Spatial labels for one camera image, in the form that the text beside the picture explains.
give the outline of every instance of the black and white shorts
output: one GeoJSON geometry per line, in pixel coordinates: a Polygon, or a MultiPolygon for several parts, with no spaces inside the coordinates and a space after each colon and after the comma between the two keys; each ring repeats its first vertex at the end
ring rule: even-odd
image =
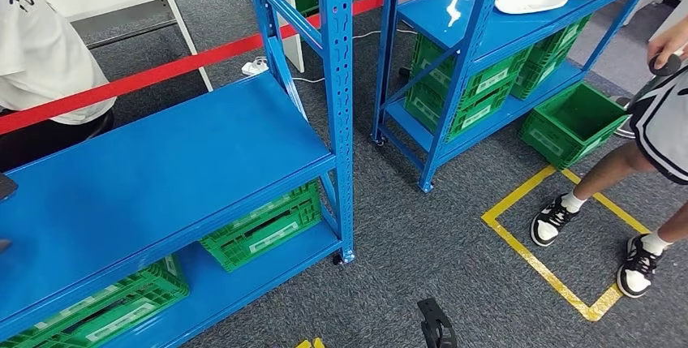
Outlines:
{"type": "Polygon", "coordinates": [[[630,125],[645,157],[667,178],[688,185],[688,71],[665,80],[632,112],[630,125]]]}

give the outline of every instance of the hand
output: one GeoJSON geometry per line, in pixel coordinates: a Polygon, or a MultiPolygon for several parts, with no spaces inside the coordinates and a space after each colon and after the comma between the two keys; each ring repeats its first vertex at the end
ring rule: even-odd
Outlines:
{"type": "Polygon", "coordinates": [[[650,41],[647,46],[647,61],[650,62],[659,54],[660,56],[655,62],[655,69],[659,70],[664,67],[669,56],[679,49],[683,49],[681,60],[686,60],[688,58],[686,43],[688,43],[688,17],[650,41]]]}

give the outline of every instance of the yellow floor tape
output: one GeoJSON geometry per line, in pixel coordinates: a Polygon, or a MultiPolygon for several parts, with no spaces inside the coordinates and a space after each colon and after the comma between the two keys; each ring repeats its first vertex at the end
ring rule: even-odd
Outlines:
{"type": "MultiPolygon", "coordinates": [[[[548,165],[537,173],[532,178],[528,179],[519,188],[514,190],[511,194],[506,196],[493,208],[489,209],[483,215],[483,221],[488,224],[500,237],[512,247],[516,253],[518,253],[531,267],[537,271],[545,281],[547,281],[566,301],[568,301],[571,306],[578,310],[586,320],[597,321],[602,318],[602,316],[616,303],[616,301],[622,296],[621,292],[617,288],[617,284],[614,283],[609,287],[602,296],[592,304],[592,306],[586,305],[573,291],[569,290],[563,282],[557,278],[552,271],[550,271],[541,261],[539,261],[533,254],[528,251],[528,249],[523,246],[509,231],[507,231],[500,223],[497,218],[513,206],[517,201],[523,198],[528,192],[532,191],[540,183],[542,183],[547,177],[556,173],[554,167],[548,165]]],[[[569,170],[563,170],[562,173],[573,183],[579,183],[580,178],[576,176],[573,172],[569,170]]],[[[622,208],[618,207],[611,200],[601,194],[595,194],[594,198],[601,202],[606,208],[611,210],[614,214],[618,215],[624,222],[629,226],[634,228],[640,233],[649,233],[649,230],[643,224],[635,220],[629,213],[624,211],[622,208]]]]}

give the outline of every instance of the yellow object on floor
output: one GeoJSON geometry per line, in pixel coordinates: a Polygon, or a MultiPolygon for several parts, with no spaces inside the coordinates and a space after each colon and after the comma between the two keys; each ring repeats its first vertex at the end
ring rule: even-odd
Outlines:
{"type": "Polygon", "coordinates": [[[325,344],[323,344],[322,339],[318,337],[317,339],[313,340],[313,345],[306,340],[301,344],[298,344],[296,348],[325,348],[325,344]]]}

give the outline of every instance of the black pants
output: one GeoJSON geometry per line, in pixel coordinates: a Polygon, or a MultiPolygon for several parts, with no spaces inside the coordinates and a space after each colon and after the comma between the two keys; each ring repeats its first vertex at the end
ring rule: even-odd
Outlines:
{"type": "MultiPolygon", "coordinates": [[[[112,114],[108,114],[110,112],[112,109],[81,125],[65,125],[48,119],[0,135],[0,172],[7,172],[86,140],[103,128],[105,119],[112,117],[112,114]]],[[[11,113],[11,110],[3,110],[0,117],[11,113]]]]}

